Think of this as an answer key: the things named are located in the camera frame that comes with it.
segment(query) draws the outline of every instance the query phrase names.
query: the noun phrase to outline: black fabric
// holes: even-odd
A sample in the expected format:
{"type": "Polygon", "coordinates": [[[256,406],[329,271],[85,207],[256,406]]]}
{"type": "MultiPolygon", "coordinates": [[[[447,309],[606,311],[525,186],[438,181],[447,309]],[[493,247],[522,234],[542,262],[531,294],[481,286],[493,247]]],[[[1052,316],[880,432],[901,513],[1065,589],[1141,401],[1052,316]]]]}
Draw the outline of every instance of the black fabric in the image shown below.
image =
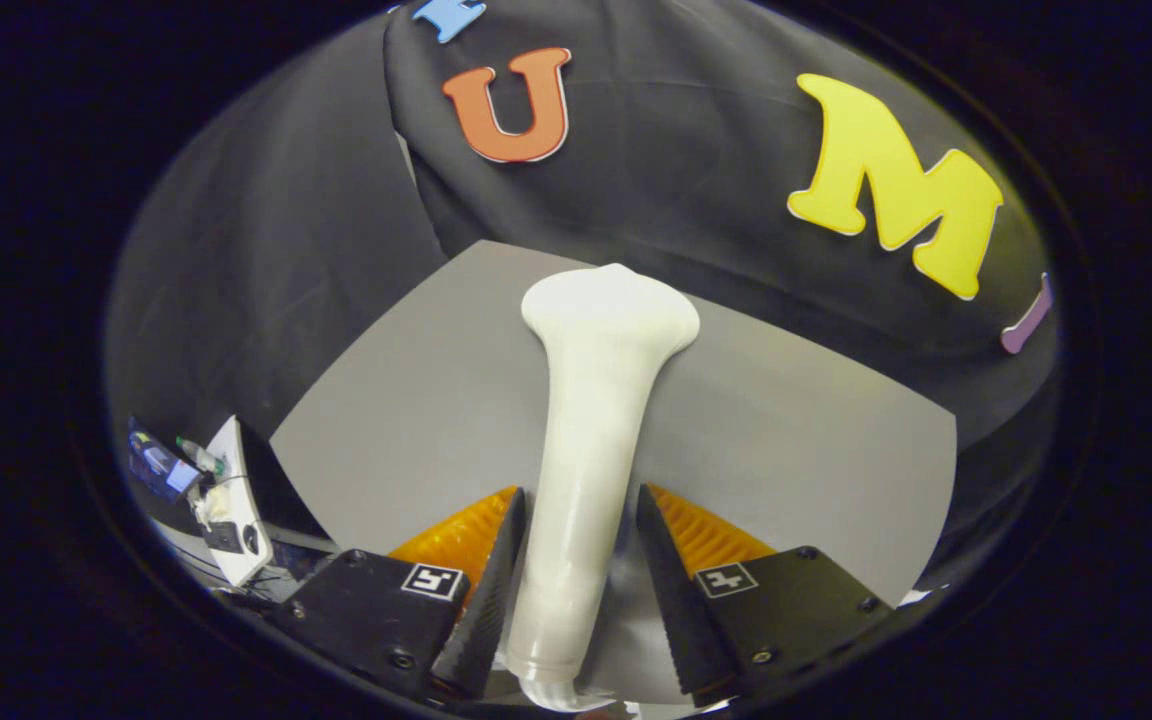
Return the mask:
{"type": "MultiPolygon", "coordinates": [[[[1034,477],[1044,446],[1031,435],[1048,426],[1052,404],[1024,414],[1025,433],[991,438],[1058,363],[1055,311],[1021,355],[998,343],[1047,270],[1039,229],[983,144],[927,97],[752,3],[495,0],[447,45],[411,20],[417,6],[294,60],[173,164],[132,228],[111,297],[115,419],[137,414],[162,432],[210,437],[237,414],[270,438],[376,318],[447,256],[488,238],[624,263],[946,407],[964,454],[946,525],[954,538],[964,537],[961,520],[987,518],[1034,477]],[[495,68],[500,123],[522,131],[531,109],[507,65],[547,46],[573,52],[562,69],[567,142],[540,162],[484,160],[444,82],[495,68]],[[881,97],[924,167],[957,147],[1002,187],[977,300],[956,300],[911,264],[909,249],[935,225],[887,252],[872,222],[844,237],[788,214],[786,197],[813,176],[823,128],[818,101],[795,85],[799,73],[881,97]]],[[[873,218],[867,190],[861,210],[873,218]]],[[[137,492],[192,532],[182,510],[137,492]]],[[[1006,528],[988,518],[980,541],[1006,528]]],[[[970,544],[942,541],[929,573],[941,577],[934,569],[955,566],[970,544]]]]}
{"type": "MultiPolygon", "coordinates": [[[[1055,363],[1056,313],[1023,354],[998,346],[1047,270],[1020,194],[982,143],[844,46],[753,3],[710,0],[499,0],[445,46],[410,13],[394,13],[385,67],[394,122],[448,253],[485,237],[624,263],[923,393],[955,414],[960,447],[1015,415],[1055,363]],[[484,160],[444,83],[494,68],[500,126],[524,131],[529,94],[507,67],[548,46],[573,53],[561,70],[564,145],[538,162],[484,160]],[[911,247],[935,225],[887,252],[872,222],[844,237],[788,213],[787,196],[812,182],[823,131],[818,101],[796,86],[801,73],[881,97],[924,167],[957,147],[1005,189],[977,300],[956,300],[911,264],[911,247]]],[[[861,210],[873,218],[867,190],[861,210]]]]}
{"type": "MultiPolygon", "coordinates": [[[[157,184],[109,297],[114,427],[136,414],[206,438],[236,414],[268,439],[338,355],[444,264],[394,141],[384,20],[243,94],[157,184]]],[[[158,520],[197,535],[187,509],[132,487],[158,520]]]]}

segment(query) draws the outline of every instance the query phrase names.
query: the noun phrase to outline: wire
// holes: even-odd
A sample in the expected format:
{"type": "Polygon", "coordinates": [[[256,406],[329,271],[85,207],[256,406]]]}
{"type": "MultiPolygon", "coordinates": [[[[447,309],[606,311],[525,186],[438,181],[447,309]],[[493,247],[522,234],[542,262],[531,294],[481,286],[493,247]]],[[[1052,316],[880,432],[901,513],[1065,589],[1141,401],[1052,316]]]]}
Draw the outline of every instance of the wire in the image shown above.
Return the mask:
{"type": "Polygon", "coordinates": [[[198,558],[197,555],[195,555],[195,553],[189,552],[188,550],[184,550],[183,547],[180,547],[179,544],[173,544],[172,547],[177,548],[177,552],[180,553],[180,555],[188,555],[190,558],[194,558],[198,562],[202,562],[207,568],[215,568],[217,570],[220,570],[220,564],[215,564],[215,562],[207,562],[206,560],[204,560],[204,559],[198,558]]]}
{"type": "Polygon", "coordinates": [[[194,570],[195,573],[198,573],[200,575],[207,575],[207,577],[210,577],[211,579],[220,579],[220,582],[225,583],[225,584],[229,583],[228,579],[221,578],[220,575],[212,575],[211,573],[209,573],[209,571],[206,571],[204,569],[200,569],[200,568],[196,568],[196,566],[192,566],[192,564],[185,564],[185,566],[187,566],[187,568],[194,570]]]}

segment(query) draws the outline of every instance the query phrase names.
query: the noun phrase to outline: white device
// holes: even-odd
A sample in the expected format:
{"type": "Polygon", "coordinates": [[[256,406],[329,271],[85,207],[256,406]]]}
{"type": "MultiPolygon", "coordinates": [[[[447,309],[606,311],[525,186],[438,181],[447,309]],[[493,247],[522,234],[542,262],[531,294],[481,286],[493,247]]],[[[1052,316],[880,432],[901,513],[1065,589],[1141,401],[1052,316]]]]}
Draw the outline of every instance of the white device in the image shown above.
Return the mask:
{"type": "Polygon", "coordinates": [[[543,279],[522,300],[550,364],[550,416],[506,666],[536,705],[577,712],[608,561],[649,395],[700,317],[682,293],[623,265],[543,279]]]}

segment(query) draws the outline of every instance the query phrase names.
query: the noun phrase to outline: gray surface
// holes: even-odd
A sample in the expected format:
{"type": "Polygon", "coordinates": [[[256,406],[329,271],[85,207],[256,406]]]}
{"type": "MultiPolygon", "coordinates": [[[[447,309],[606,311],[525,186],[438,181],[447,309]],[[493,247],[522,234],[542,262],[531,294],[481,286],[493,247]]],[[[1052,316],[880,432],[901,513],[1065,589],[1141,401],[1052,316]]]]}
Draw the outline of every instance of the gray surface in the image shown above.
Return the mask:
{"type": "MultiPolygon", "coordinates": [[[[271,445],[334,541],[388,552],[503,486],[535,491],[548,378],[518,306],[531,283],[584,266],[476,243],[319,378],[271,445]]],[[[776,550],[823,547],[900,602],[950,501],[954,416],[803,338],[691,301],[700,335],[654,387],[630,501],[658,483],[776,550]]],[[[685,702],[632,510],[585,679],[622,700],[685,702]]]]}

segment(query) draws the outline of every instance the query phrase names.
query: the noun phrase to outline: letter m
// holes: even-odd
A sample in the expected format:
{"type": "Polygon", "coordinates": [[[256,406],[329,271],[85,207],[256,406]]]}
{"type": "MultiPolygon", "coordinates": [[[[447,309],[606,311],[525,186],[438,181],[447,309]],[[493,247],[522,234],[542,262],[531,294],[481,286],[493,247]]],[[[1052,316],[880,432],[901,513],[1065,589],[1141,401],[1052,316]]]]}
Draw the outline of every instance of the letter m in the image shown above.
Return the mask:
{"type": "Polygon", "coordinates": [[[941,218],[932,240],[914,248],[914,266],[962,300],[977,296],[1002,205],[988,173],[958,150],[924,173],[904,129],[877,97],[814,74],[801,74],[799,88],[820,103],[824,129],[812,187],[790,195],[790,213],[833,232],[863,232],[856,199],[869,177],[879,245],[896,250],[941,218]]]}

